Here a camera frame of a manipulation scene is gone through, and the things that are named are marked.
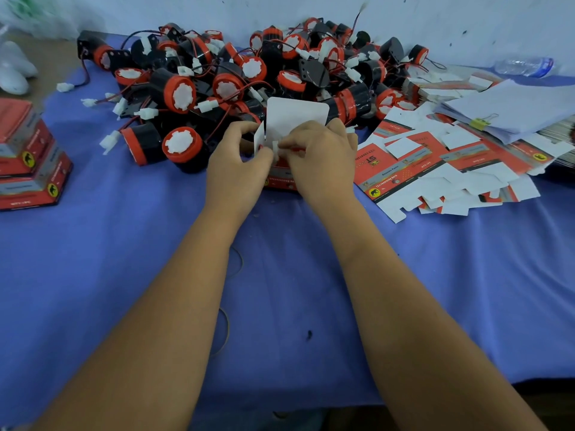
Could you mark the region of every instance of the red printed box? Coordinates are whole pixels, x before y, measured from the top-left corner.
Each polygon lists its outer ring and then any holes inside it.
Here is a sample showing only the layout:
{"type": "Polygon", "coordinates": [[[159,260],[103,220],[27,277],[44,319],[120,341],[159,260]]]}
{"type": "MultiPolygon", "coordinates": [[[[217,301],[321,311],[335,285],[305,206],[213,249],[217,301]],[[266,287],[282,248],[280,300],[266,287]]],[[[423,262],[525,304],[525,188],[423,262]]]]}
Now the red printed box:
{"type": "Polygon", "coordinates": [[[53,142],[32,103],[0,99],[0,177],[32,175],[53,142]]]}
{"type": "Polygon", "coordinates": [[[53,141],[32,176],[0,179],[0,210],[50,206],[60,201],[72,162],[53,141]]]}

